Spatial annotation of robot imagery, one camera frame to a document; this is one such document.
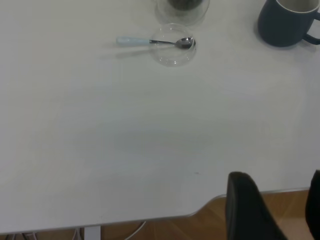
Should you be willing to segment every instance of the desk leg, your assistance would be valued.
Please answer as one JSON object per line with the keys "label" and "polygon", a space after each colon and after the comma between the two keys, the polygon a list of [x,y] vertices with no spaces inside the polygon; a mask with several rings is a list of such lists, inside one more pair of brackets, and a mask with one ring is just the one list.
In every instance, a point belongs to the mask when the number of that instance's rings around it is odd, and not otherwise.
{"label": "desk leg", "polygon": [[101,240],[100,226],[85,227],[84,240]]}

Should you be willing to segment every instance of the glass bowl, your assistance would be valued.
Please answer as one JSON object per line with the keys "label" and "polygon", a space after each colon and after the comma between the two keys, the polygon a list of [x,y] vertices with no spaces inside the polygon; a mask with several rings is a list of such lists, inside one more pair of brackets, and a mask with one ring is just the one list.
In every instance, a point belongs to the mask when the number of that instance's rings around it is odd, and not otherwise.
{"label": "glass bowl", "polygon": [[150,44],[150,52],[153,58],[162,65],[177,67],[190,62],[196,53],[196,40],[189,30],[180,24],[169,23],[162,25],[153,35],[153,40],[176,42],[182,38],[193,38],[193,44],[189,49],[181,49],[169,44]]}
{"label": "glass bowl", "polygon": [[189,26],[201,20],[210,0],[156,0],[157,9],[168,23]]}

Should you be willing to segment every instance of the dark blue mug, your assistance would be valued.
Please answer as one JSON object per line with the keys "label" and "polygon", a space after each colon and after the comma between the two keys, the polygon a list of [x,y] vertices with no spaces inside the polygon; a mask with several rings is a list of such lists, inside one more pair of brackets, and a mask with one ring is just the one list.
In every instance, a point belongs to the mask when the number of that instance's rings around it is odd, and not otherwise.
{"label": "dark blue mug", "polygon": [[314,19],[320,21],[320,0],[267,0],[258,19],[262,39],[276,47],[288,47],[302,39],[315,45],[320,39],[307,34]]}

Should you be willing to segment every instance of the desk surface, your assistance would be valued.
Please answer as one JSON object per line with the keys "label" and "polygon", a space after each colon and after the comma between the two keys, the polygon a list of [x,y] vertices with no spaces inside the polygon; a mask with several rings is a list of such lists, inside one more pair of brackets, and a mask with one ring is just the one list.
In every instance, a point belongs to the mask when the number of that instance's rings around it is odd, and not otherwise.
{"label": "desk surface", "polygon": [[2,0],[0,233],[189,215],[231,171],[308,187],[320,49],[264,44],[263,4],[212,1],[193,61],[170,68],[114,45],[153,33],[153,0]]}

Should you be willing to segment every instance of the metal spoon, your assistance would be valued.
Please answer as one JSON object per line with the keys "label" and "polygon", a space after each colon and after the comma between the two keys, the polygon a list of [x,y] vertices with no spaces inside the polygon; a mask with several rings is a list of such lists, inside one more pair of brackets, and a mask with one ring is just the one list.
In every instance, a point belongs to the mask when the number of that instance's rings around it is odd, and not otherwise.
{"label": "metal spoon", "polygon": [[192,37],[184,37],[179,39],[176,42],[171,42],[171,41],[148,40],[148,39],[128,37],[128,36],[119,36],[116,38],[116,43],[121,46],[130,46],[130,47],[144,46],[149,44],[171,44],[171,45],[175,45],[179,49],[189,49],[194,43],[194,39]]}

